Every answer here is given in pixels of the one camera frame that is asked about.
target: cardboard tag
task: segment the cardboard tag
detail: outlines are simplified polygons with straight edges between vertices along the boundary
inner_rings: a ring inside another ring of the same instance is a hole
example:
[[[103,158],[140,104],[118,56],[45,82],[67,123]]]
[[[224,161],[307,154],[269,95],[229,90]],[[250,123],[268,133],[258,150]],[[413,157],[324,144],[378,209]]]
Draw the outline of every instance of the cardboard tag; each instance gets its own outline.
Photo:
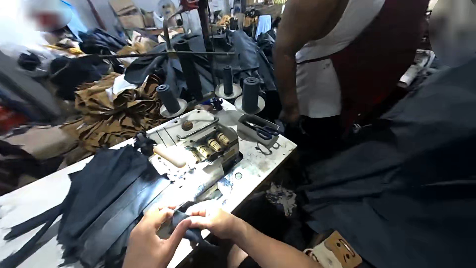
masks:
[[[334,231],[326,240],[304,253],[324,268],[355,268],[362,263],[362,258],[349,243]]]
[[[342,268],[354,268],[362,263],[360,255],[355,252],[350,244],[337,231],[324,240],[324,245],[334,253],[342,264]]]

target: blue-handled scissors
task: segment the blue-handled scissors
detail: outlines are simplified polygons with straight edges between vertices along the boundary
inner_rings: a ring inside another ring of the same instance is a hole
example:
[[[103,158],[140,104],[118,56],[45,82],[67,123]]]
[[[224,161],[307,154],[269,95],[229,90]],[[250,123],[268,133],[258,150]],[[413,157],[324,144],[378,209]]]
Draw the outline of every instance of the blue-handled scissors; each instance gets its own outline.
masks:
[[[259,126],[250,122],[246,122],[252,129],[256,131],[258,137],[262,138],[265,141],[268,141],[273,138],[273,136],[279,136],[279,133],[270,128],[269,126]]]

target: white table surface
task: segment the white table surface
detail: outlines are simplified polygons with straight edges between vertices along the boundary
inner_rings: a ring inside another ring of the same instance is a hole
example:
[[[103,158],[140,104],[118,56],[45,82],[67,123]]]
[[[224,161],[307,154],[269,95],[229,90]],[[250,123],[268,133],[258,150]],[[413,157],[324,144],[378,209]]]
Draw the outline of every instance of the white table surface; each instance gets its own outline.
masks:
[[[223,110],[216,113],[220,118],[220,123],[237,129],[237,121],[242,114],[235,109],[235,106],[227,101],[223,102]],[[148,131],[148,133],[159,130],[166,124],[162,124]],[[278,141],[270,150],[257,142],[238,132],[239,150],[243,154],[243,159],[235,165],[227,178],[233,184],[229,194],[224,196],[223,209],[232,212],[245,198],[251,194],[255,188],[263,182],[280,163],[294,151],[296,145],[283,136],[279,136]],[[118,149],[133,144],[134,139],[129,139],[112,149]],[[62,170],[59,170],[38,181],[26,185],[6,195],[0,196],[0,237],[3,238],[14,225],[22,223],[44,211],[60,204],[68,193],[70,180],[68,174],[82,170],[84,166],[92,159],[89,157]],[[236,179],[235,174],[241,173],[242,178]],[[0,260],[20,249],[28,240],[30,240],[42,226],[20,236],[10,242],[0,240]],[[40,242],[45,244],[33,253],[28,259],[21,263],[19,268],[49,268],[57,267],[63,263],[61,258],[63,250],[56,241],[56,232],[45,235]],[[202,236],[209,234],[208,231],[202,231]],[[188,240],[183,239],[169,264],[169,268],[178,265],[193,249]],[[74,264],[65,267],[80,268],[80,264]]]

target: white tank top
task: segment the white tank top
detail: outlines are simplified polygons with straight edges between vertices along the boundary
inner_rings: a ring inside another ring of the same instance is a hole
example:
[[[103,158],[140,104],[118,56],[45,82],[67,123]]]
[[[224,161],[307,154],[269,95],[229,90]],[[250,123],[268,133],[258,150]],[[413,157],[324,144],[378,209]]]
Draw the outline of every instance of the white tank top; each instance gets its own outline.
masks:
[[[319,40],[310,41],[296,53],[296,62],[318,59],[346,48],[372,22],[385,0],[349,0],[334,29]],[[339,115],[340,85],[330,59],[297,66],[299,112],[313,118]]]

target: fabric pile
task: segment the fabric pile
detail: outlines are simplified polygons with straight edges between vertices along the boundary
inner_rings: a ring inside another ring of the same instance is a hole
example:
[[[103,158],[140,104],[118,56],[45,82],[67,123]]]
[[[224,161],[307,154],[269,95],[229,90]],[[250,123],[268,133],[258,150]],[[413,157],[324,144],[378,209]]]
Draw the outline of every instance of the fabric pile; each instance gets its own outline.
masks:
[[[88,151],[111,147],[166,121],[159,114],[162,102],[155,88],[162,82],[158,77],[151,75],[142,86],[129,85],[117,92],[115,88],[121,78],[120,74],[111,73],[75,92],[75,107],[83,117],[61,129],[80,140]]]
[[[61,204],[14,226],[5,236],[12,240],[44,224],[20,250],[0,262],[0,267],[14,268],[23,262],[62,215],[58,242],[64,249],[63,265],[79,261],[86,268],[97,264],[120,268],[130,232],[142,211],[170,184],[130,145],[100,150],[83,170],[69,176],[71,187]]]
[[[309,226],[339,231],[379,268],[472,266],[475,69],[473,60],[431,77],[357,145],[311,166],[301,189]]]

